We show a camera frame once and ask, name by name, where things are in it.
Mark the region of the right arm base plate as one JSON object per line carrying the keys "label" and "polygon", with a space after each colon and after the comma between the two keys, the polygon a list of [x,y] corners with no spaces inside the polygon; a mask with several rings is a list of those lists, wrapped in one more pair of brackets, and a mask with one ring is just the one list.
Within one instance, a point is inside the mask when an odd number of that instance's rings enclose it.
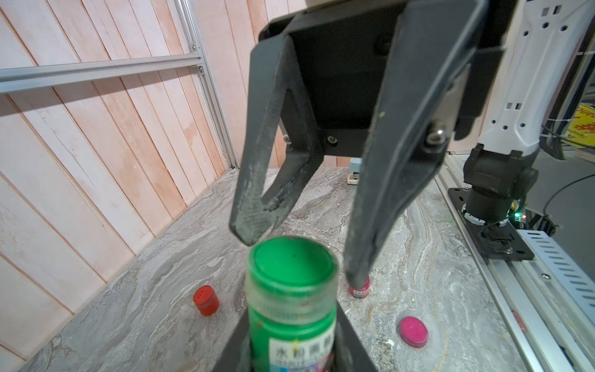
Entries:
{"label": "right arm base plate", "polygon": [[448,196],[481,257],[485,260],[533,260],[534,252],[507,219],[488,224],[475,223],[466,217],[470,192],[470,189],[449,188]]}

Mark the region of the red paint jar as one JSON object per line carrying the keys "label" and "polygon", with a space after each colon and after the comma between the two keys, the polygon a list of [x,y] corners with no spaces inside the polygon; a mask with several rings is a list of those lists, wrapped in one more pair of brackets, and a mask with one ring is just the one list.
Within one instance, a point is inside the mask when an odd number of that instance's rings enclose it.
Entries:
{"label": "red paint jar", "polygon": [[210,285],[201,286],[195,292],[193,302],[203,316],[213,315],[219,307],[218,296]]}

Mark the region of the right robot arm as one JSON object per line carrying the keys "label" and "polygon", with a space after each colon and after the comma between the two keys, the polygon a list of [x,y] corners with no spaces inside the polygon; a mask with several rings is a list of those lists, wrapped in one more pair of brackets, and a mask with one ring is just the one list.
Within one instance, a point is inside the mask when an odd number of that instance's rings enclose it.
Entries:
{"label": "right robot arm", "polygon": [[250,56],[232,233],[254,245],[324,156],[359,157],[344,264],[362,285],[479,116],[463,214],[505,220],[536,181],[550,101],[593,19],[592,1],[331,1],[270,21]]}

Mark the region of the green paint jar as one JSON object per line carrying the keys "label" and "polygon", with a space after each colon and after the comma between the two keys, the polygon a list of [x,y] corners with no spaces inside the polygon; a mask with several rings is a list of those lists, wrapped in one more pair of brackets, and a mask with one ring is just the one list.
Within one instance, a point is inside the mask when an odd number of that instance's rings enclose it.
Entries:
{"label": "green paint jar", "polygon": [[332,299],[247,296],[255,371],[323,371],[335,341]]}

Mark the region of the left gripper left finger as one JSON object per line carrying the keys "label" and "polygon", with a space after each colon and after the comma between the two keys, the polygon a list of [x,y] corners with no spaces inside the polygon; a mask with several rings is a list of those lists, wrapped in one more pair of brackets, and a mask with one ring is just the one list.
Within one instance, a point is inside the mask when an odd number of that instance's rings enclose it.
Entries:
{"label": "left gripper left finger", "polygon": [[253,371],[249,336],[249,312],[246,309],[225,345],[212,372]]}

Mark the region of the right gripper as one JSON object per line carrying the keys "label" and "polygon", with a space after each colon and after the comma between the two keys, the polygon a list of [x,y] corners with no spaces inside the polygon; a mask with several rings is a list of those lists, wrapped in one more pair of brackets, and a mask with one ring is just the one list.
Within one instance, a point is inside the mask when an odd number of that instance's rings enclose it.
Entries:
{"label": "right gripper", "polygon": [[232,233],[255,245],[286,220],[323,149],[358,157],[364,148],[343,253],[349,285],[362,288],[453,133],[467,138],[480,116],[515,8],[328,1],[269,21],[251,54]]}

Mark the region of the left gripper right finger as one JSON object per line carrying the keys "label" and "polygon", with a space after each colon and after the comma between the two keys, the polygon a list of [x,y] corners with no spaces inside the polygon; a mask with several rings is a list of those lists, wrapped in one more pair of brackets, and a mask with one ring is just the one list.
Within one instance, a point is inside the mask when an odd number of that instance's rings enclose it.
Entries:
{"label": "left gripper right finger", "polygon": [[376,367],[341,305],[337,305],[334,371],[374,372]]}

